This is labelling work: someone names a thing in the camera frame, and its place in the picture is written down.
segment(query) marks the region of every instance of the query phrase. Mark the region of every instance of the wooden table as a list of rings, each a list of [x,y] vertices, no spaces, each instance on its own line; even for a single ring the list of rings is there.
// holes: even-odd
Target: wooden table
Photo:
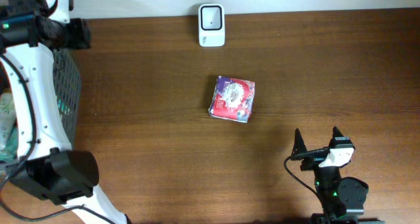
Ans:
[[[197,19],[92,20],[75,54],[76,147],[134,223],[282,221],[321,212],[283,168],[295,128],[308,148],[334,125],[356,146],[342,176],[370,185],[364,217],[420,220],[420,9],[226,17],[226,45],[198,45]],[[216,77],[256,82],[248,124],[207,113]],[[313,173],[290,168],[307,183]],[[59,210],[12,185],[17,211]],[[21,223],[0,211],[2,223]],[[81,223],[72,213],[45,223]]]

